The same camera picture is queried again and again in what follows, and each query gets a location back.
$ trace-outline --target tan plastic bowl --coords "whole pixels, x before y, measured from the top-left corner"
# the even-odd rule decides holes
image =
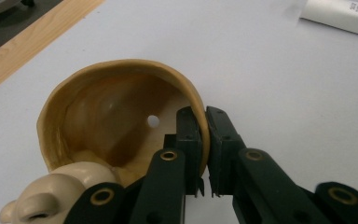
[[[120,60],[97,63],[68,77],[49,96],[37,122],[50,171],[77,161],[117,167],[128,186],[145,175],[164,134],[176,133],[176,112],[191,105],[203,142],[200,174],[210,137],[194,86],[162,63]]]

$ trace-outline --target white tube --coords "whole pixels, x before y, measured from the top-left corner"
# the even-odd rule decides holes
[[[302,11],[301,18],[358,34],[358,2],[308,0]]]

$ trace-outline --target cream plastic object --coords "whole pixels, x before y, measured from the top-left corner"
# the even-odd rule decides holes
[[[103,182],[119,183],[115,170],[96,162],[76,162],[36,179],[18,200],[0,213],[1,223],[63,223],[88,188]]]
[[[346,0],[308,0],[301,18],[358,34],[358,3]]]
[[[209,131],[200,96],[172,68],[144,60],[86,67],[49,96],[37,122],[39,143],[50,171],[77,161],[115,167],[126,187],[145,175],[164,134],[176,133],[176,112],[191,105],[200,125],[203,173]]]

